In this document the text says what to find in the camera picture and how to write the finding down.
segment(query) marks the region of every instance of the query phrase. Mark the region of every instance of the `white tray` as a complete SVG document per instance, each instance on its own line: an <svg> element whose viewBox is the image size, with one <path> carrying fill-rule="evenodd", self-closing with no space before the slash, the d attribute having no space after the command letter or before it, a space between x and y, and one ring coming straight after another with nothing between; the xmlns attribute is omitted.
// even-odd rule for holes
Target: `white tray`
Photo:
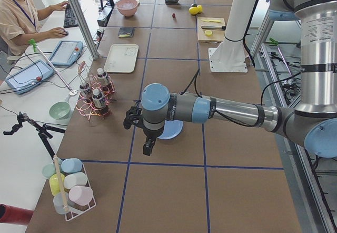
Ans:
<svg viewBox="0 0 337 233"><path fill-rule="evenodd" d="M131 73L135 69L139 46L136 44L113 44L107 55L104 70L114 73Z"/></svg>

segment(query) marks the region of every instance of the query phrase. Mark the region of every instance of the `person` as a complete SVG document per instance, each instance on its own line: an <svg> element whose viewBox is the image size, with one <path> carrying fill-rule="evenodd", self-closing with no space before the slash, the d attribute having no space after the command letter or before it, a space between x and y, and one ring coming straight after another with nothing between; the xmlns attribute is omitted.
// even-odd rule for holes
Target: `person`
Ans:
<svg viewBox="0 0 337 233"><path fill-rule="evenodd" d="M49 17L53 11L63 11L67 1L40 10L36 9L33 0L0 0L0 4L0 36L8 44L8 55L22 55L32 38L39 42L66 36L62 27L40 32L39 21Z"/></svg>

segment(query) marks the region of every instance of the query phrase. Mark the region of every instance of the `keyboard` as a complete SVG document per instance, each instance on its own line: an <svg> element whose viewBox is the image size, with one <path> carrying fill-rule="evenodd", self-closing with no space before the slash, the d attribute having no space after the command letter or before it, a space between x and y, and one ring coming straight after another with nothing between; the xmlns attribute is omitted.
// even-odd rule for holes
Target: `keyboard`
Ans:
<svg viewBox="0 0 337 233"><path fill-rule="evenodd" d="M77 19L75 17L75 14L72 8L68 4L65 9L63 27L68 28L68 27L74 27L74 26L78 26L78 22L77 22Z"/></svg>

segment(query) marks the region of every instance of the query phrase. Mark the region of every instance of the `brown table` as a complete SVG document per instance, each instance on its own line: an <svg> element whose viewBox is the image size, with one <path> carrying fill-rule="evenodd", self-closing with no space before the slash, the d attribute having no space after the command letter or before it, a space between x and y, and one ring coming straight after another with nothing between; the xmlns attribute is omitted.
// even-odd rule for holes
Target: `brown table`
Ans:
<svg viewBox="0 0 337 233"><path fill-rule="evenodd" d="M217 45L197 42L196 18L188 13L197 3L200 16L227 22L232 0L140 1L131 18L113 11L98 49L103 57L92 64L93 71L103 67L111 44L139 45L135 71L110 74L112 115L89 122L74 112L58 151L84 161L97 206L66 222L46 183L26 232L301 232L273 134L220 120L184 123L179 136L157 140L147 157L142 130L123 128L142 88L157 82L182 91L198 67L204 95L247 103L261 95L252 67L210 72L207 51ZM118 39L121 26L136 27L134 37Z"/></svg>

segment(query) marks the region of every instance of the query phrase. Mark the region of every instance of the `bottle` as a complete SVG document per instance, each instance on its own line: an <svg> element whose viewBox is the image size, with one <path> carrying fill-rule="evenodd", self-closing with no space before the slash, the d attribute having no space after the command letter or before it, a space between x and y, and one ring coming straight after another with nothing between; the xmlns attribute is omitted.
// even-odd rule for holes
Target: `bottle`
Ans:
<svg viewBox="0 0 337 233"><path fill-rule="evenodd" d="M110 77L102 68L97 69L97 78L99 83L106 87L106 89L103 88L104 91L111 91L113 89L112 84L110 83Z"/></svg>
<svg viewBox="0 0 337 233"><path fill-rule="evenodd" d="M80 84L80 92L81 95L85 98L87 98L89 101L92 101L93 98L93 90L91 89L89 83L82 81Z"/></svg>
<svg viewBox="0 0 337 233"><path fill-rule="evenodd" d="M94 89L93 101L100 115L105 115L110 111L109 107L106 105L105 97L99 89Z"/></svg>

